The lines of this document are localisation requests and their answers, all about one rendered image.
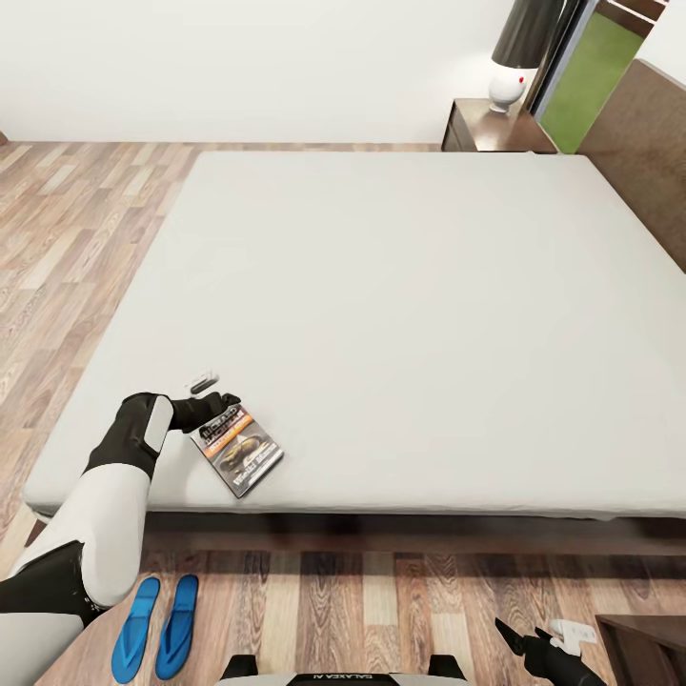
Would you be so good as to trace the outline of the hardback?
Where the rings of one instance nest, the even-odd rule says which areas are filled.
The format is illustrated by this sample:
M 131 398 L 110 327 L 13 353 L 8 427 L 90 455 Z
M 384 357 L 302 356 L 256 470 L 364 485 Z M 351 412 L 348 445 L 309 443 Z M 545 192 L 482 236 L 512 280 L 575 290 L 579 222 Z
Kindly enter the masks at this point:
M 239 499 L 285 455 L 241 403 L 229 406 L 190 438 Z

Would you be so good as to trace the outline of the sandal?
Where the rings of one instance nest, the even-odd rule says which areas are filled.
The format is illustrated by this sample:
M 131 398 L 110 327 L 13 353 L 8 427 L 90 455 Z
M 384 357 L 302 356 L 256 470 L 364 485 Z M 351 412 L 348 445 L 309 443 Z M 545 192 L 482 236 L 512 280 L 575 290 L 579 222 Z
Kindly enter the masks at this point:
M 146 578 L 139 586 L 131 611 L 112 652 L 114 679 L 129 684 L 138 674 L 147 644 L 152 608 L 158 598 L 160 580 Z
M 167 680 L 175 676 L 192 647 L 193 614 L 198 590 L 196 575 L 184 576 L 176 586 L 174 606 L 162 629 L 161 644 L 155 660 L 156 676 Z

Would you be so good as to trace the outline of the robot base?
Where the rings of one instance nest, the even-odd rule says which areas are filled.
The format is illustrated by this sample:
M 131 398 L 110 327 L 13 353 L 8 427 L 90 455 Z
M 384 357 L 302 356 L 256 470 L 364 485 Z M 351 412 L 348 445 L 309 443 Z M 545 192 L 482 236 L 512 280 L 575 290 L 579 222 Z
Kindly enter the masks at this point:
M 257 671 L 255 655 L 233 655 L 214 686 L 472 686 L 463 678 L 454 656 L 431 656 L 428 675 L 401 674 L 269 674 Z

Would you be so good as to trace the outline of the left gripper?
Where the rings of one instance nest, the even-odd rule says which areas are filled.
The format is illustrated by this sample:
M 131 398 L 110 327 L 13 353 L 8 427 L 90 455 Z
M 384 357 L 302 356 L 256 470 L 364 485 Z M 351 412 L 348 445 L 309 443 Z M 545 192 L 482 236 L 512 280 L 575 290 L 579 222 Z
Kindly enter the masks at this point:
M 200 399 L 180 399 L 187 401 L 192 410 L 192 417 L 185 428 L 182 428 L 182 434 L 189 434 L 195 432 L 197 428 L 201 428 L 207 422 L 215 419 L 217 416 L 224 413 L 229 406 L 241 403 L 239 396 L 232 393 L 212 392 Z

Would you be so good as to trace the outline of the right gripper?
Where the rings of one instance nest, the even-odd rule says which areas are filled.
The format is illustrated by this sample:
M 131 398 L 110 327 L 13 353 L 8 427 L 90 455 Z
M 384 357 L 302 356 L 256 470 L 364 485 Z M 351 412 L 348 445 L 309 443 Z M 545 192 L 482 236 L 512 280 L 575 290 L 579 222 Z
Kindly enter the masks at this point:
M 582 656 L 566 654 L 550 643 L 552 635 L 535 628 L 538 637 L 521 636 L 497 617 L 495 627 L 517 656 L 525 656 L 524 667 L 536 677 L 549 679 L 554 686 L 581 686 L 595 672 L 582 661 Z

